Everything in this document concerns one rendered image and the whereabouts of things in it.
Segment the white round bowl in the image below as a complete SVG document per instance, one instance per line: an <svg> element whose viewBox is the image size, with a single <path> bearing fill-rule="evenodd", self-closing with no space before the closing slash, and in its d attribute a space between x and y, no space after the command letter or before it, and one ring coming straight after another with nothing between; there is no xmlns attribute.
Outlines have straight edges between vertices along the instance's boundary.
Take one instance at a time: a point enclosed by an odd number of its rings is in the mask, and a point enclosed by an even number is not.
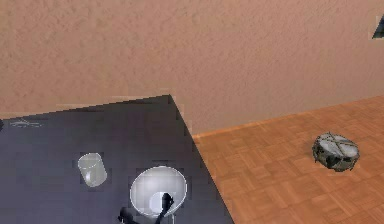
<svg viewBox="0 0 384 224"><path fill-rule="evenodd" d="M140 173L130 188L134 209L148 218L156 218L162 210L162 196L168 193L174 200L165 216L173 215L184 203L188 184L177 169L167 166L149 168Z"/></svg>

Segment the dark grey table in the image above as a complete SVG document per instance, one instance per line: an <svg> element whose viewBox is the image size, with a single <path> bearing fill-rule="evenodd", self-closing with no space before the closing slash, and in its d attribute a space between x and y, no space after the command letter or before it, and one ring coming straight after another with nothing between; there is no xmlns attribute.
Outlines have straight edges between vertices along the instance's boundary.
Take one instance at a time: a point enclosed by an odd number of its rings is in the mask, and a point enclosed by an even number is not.
<svg viewBox="0 0 384 224"><path fill-rule="evenodd" d="M0 224L119 224L133 208L134 179L155 166L179 170L188 193L173 220L161 224L235 224L169 95L0 121ZM78 159L99 153L108 174L85 184Z"/></svg>

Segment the dark framed wall picture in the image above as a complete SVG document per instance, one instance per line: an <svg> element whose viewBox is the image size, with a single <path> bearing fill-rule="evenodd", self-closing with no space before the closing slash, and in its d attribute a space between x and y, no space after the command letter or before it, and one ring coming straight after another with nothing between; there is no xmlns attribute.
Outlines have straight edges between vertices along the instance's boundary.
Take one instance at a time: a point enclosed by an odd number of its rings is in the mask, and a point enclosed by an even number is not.
<svg viewBox="0 0 384 224"><path fill-rule="evenodd" d="M384 15L381 17L372 38L373 39L384 38Z"/></svg>

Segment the grey round floor cushion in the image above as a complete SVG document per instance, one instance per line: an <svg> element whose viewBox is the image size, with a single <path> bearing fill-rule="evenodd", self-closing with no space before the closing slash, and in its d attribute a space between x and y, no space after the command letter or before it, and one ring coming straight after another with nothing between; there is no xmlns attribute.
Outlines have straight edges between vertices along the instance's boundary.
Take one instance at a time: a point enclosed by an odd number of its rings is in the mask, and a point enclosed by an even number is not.
<svg viewBox="0 0 384 224"><path fill-rule="evenodd" d="M352 170L360 158L356 143L332 132L323 133L315 139L312 154L315 162L335 172Z"/></svg>

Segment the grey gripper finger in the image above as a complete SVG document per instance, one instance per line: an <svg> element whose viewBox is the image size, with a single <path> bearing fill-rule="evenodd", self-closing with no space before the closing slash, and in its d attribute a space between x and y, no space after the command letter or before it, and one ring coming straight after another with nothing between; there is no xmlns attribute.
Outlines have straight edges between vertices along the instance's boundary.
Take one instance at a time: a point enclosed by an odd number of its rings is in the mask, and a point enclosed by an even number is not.
<svg viewBox="0 0 384 224"><path fill-rule="evenodd" d="M162 196L162 210L157 216L154 224L160 224L162 219L165 217L171 206L174 204L173 197L169 193L164 193Z"/></svg>
<svg viewBox="0 0 384 224"><path fill-rule="evenodd" d="M120 209L117 220L121 224L139 224L138 222L136 222L134 220L133 215L128 211L128 209L126 207L122 207Z"/></svg>

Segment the clear drinking glass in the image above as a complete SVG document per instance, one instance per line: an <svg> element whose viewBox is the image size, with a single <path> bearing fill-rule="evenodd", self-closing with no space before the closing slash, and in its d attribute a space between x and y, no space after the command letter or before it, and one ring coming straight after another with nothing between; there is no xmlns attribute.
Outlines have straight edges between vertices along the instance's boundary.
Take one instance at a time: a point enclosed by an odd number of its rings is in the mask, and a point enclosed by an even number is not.
<svg viewBox="0 0 384 224"><path fill-rule="evenodd" d="M108 174L99 153L87 153L78 159L77 164L87 186L97 187L106 181Z"/></svg>

